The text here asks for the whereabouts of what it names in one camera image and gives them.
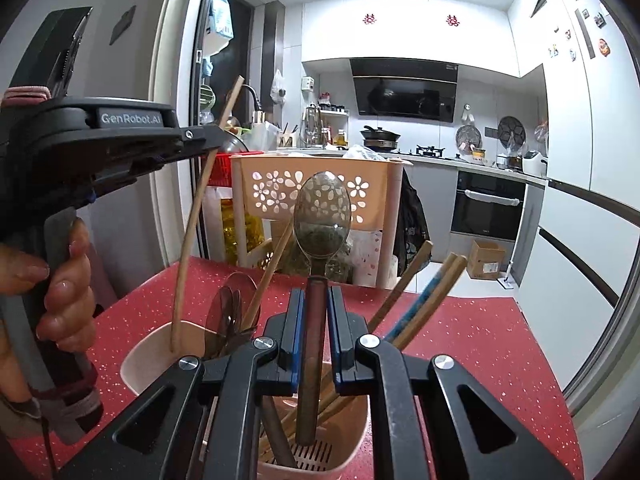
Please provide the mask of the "person's left hand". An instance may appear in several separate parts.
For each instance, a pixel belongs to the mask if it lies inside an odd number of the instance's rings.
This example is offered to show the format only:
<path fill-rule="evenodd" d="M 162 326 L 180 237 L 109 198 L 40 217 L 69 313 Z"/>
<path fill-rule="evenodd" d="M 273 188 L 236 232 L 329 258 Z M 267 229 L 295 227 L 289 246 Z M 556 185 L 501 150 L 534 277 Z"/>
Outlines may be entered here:
<path fill-rule="evenodd" d="M 96 308 L 90 286 L 89 232 L 77 219 L 70 229 L 68 259 L 52 271 L 43 260 L 17 249 L 1 247 L 1 293 L 20 296 L 43 281 L 46 313 L 36 329 L 40 340 L 52 341 L 65 352 L 85 352 L 96 340 L 93 313 Z"/>

